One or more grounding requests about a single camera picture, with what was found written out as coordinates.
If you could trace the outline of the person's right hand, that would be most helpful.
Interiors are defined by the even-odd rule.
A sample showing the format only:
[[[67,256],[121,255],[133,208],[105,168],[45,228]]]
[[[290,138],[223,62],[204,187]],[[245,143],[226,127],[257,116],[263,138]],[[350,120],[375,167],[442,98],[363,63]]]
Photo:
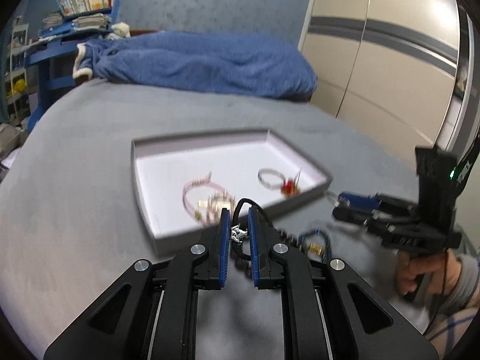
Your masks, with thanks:
[[[426,257],[414,257],[400,250],[396,257],[395,284],[400,295],[413,293],[417,288],[416,278],[430,274],[425,291],[447,296],[461,276],[462,263],[451,250]]]

